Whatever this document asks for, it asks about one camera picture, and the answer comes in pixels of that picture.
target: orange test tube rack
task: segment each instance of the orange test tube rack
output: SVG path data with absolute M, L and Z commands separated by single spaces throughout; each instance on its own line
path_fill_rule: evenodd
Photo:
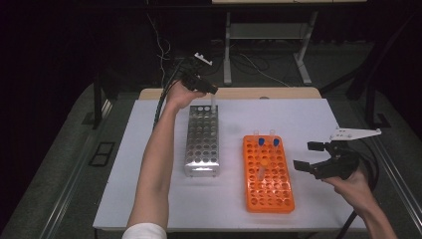
M 256 135 L 243 138 L 247 209 L 250 212 L 290 213 L 295 209 L 295 200 L 282 139 L 277 135 L 259 137 L 265 140 L 262 146 L 258 145 Z M 280 141 L 277 147 L 273 146 L 274 138 Z M 258 178 L 261 160 L 268 163 L 262 180 Z

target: metal test tube rack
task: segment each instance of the metal test tube rack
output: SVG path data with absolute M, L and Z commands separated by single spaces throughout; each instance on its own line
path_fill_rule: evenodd
M 218 106 L 190 107 L 184 170 L 190 177 L 219 175 Z

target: dark background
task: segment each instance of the dark background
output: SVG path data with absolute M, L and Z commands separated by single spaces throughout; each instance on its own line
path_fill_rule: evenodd
M 84 4 L 115 4 L 88 1 Z M 372 78 L 422 138 L 422 16 L 418 1 L 368 1 L 362 6 L 320 7 L 314 44 L 335 41 L 373 42 L 365 62 L 371 69 L 387 51 Z M 177 1 L 177 4 L 210 1 Z M 6 225 L 14 208 L 61 129 L 74 102 L 99 76 L 105 95 L 159 87 L 154 31 L 144 12 L 87 11 L 75 1 L 2 1 L 1 46 L 1 219 Z M 135 1 L 118 4 L 142 5 Z M 301 20 L 312 8 L 234 13 L 240 21 Z M 210 40 L 224 38 L 224 11 L 153 12 L 161 36 L 177 50 L 170 54 L 210 54 Z M 394 44 L 391 35 L 403 26 Z

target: forearm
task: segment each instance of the forearm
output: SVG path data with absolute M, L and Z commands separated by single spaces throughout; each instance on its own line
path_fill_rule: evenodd
M 127 227 L 152 222 L 166 228 L 174 157 L 174 125 L 179 109 L 166 105 L 143 153 L 135 201 Z
M 397 238 L 387 216 L 377 204 L 373 204 L 365 210 L 356 210 L 356 213 L 363 219 L 370 238 Z

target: white sleeve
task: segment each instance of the white sleeve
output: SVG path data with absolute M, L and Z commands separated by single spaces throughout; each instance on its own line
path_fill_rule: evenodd
M 167 234 L 157 224 L 138 223 L 127 228 L 122 239 L 167 239 Z

